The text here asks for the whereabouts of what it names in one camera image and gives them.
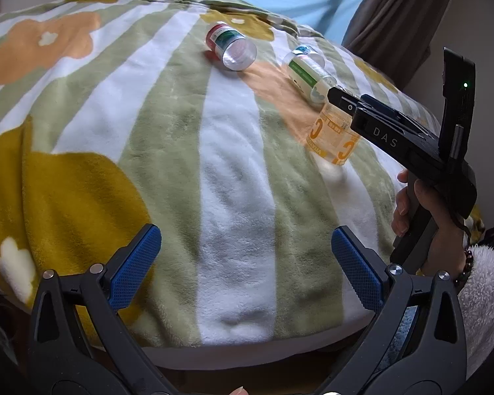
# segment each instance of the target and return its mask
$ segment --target striped blanket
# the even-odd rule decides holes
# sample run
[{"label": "striped blanket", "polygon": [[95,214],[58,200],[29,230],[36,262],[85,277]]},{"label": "striped blanket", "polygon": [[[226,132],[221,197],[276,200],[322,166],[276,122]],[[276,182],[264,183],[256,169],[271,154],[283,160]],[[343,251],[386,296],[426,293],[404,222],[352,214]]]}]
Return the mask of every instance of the striped blanket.
[{"label": "striped blanket", "polygon": [[[217,20],[256,44],[246,71],[208,54]],[[367,141],[342,167],[304,147],[317,111],[278,68],[299,43],[355,95],[439,128],[347,50],[239,0],[0,14],[0,288],[29,308],[45,269],[82,273],[153,222],[161,253],[120,315],[159,364],[154,348],[172,368],[267,362],[366,325],[331,232],[348,225],[387,260],[400,166]],[[223,354],[245,346],[257,348]],[[222,354],[198,358],[205,348]]]}]

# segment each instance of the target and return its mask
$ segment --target person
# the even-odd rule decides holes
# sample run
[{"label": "person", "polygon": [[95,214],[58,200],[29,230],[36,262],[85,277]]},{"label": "person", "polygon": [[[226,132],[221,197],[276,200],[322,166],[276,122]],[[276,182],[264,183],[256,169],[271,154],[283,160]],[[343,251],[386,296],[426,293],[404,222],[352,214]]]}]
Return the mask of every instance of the person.
[{"label": "person", "polygon": [[[408,172],[400,172],[397,179],[407,183]],[[473,256],[472,271],[458,294],[467,342],[469,378],[494,348],[494,250],[487,245],[466,246],[464,232],[453,223],[444,200],[434,188],[418,179],[414,191],[419,204],[430,211],[438,226],[421,272],[434,276],[437,271],[446,270],[452,279],[456,279],[465,269],[466,253]],[[396,195],[391,223],[398,236],[403,236],[409,228],[409,207],[405,187]]]}]

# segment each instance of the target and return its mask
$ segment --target white fuzzy sleeve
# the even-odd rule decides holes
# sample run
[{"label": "white fuzzy sleeve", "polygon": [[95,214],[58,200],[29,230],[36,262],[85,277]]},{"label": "white fuzzy sleeve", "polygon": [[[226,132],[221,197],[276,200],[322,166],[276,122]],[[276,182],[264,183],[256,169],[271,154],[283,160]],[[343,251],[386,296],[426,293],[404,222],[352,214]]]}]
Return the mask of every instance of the white fuzzy sleeve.
[{"label": "white fuzzy sleeve", "polygon": [[494,250],[472,248],[474,267],[458,295],[467,338],[467,378],[494,348]]}]

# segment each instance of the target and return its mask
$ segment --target bottle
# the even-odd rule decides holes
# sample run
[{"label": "bottle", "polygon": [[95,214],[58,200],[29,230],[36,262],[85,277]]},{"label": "bottle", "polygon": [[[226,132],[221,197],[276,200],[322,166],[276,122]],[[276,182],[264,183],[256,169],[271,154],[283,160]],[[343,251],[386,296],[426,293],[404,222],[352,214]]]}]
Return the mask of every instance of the bottle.
[{"label": "bottle", "polygon": [[350,125],[348,113],[326,102],[308,133],[307,145],[327,161],[343,165],[361,138]]},{"label": "bottle", "polygon": [[313,46],[309,46],[309,44],[296,46],[293,51],[289,52],[286,57],[283,58],[283,64],[288,64],[295,55],[307,55],[322,68],[325,68],[324,57],[320,55]]},{"label": "bottle", "polygon": [[328,99],[328,90],[337,85],[330,73],[305,54],[293,54],[282,70],[313,106],[321,107]]},{"label": "bottle", "polygon": [[208,29],[205,42],[225,67],[242,71],[256,59],[256,45],[240,31],[225,22],[214,22]]}]

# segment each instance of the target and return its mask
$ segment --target hand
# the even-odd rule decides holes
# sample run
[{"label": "hand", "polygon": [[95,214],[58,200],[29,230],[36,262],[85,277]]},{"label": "hand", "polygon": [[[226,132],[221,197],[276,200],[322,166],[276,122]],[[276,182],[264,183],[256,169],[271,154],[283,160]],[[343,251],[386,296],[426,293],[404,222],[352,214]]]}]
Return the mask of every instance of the hand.
[{"label": "hand", "polygon": [[[404,170],[397,175],[402,183],[408,182],[408,171]],[[421,271],[425,276],[434,276],[439,270],[446,270],[452,279],[456,279],[465,267],[465,252],[463,250],[463,230],[457,227],[450,217],[448,208],[441,195],[434,188],[428,187],[418,179],[414,185],[415,195],[419,204],[430,211],[438,230],[433,237],[428,258]],[[408,209],[410,200],[407,187],[403,188],[395,197],[397,207],[391,228],[397,236],[407,232],[410,221]]]},{"label": "hand", "polygon": [[241,386],[240,388],[233,390],[229,395],[249,395],[249,393]]}]

